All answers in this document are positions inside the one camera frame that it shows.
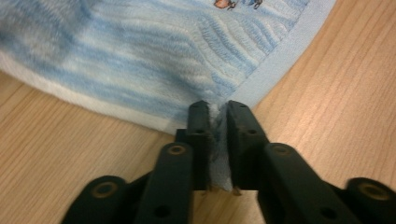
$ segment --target towel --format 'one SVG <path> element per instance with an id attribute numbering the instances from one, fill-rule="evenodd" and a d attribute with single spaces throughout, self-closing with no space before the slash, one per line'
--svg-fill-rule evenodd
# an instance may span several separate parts
<path id="1" fill-rule="evenodd" d="M 3 0 L 0 69 L 72 104 L 175 133 L 194 102 L 216 105 L 214 114 L 229 100 L 258 103 L 334 1 Z M 213 179 L 229 189 L 219 148 Z"/>

